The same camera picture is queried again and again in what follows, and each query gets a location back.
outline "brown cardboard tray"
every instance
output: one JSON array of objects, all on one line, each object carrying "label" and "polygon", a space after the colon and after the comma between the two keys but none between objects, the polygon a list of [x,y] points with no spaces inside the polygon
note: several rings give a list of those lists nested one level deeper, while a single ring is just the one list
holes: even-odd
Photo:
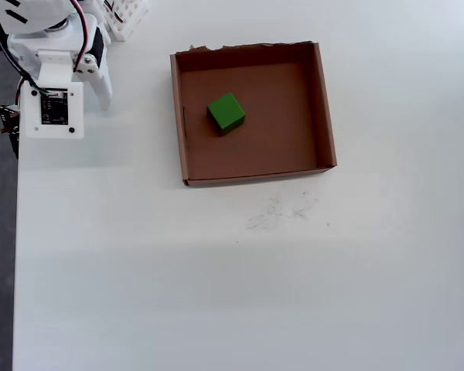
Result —
[{"label": "brown cardboard tray", "polygon": [[[170,58],[186,185],[318,173],[336,166],[317,43],[200,47]],[[221,137],[206,107],[229,92],[246,120]]]}]

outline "white table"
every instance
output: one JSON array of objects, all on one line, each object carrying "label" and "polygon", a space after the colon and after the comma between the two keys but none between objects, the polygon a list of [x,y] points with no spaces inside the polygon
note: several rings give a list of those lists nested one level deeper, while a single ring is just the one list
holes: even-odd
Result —
[{"label": "white table", "polygon": [[[169,55],[307,39],[339,166],[186,188]],[[464,0],[158,0],[109,66],[21,139],[15,371],[464,370]]]}]

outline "green cube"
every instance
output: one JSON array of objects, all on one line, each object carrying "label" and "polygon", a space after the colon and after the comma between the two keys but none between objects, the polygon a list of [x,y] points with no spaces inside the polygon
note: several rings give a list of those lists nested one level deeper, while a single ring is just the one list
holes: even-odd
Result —
[{"label": "green cube", "polygon": [[244,123],[246,114],[232,93],[227,93],[208,106],[208,112],[222,135],[230,133]]}]

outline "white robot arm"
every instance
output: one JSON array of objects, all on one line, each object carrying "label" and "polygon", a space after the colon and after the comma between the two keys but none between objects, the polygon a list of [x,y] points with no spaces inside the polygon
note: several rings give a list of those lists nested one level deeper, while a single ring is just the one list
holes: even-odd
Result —
[{"label": "white robot arm", "polygon": [[29,81],[20,90],[26,135],[84,136],[83,82],[102,109],[111,102],[107,28],[125,40],[147,10],[147,0],[0,0],[0,26],[9,34],[2,48]]}]

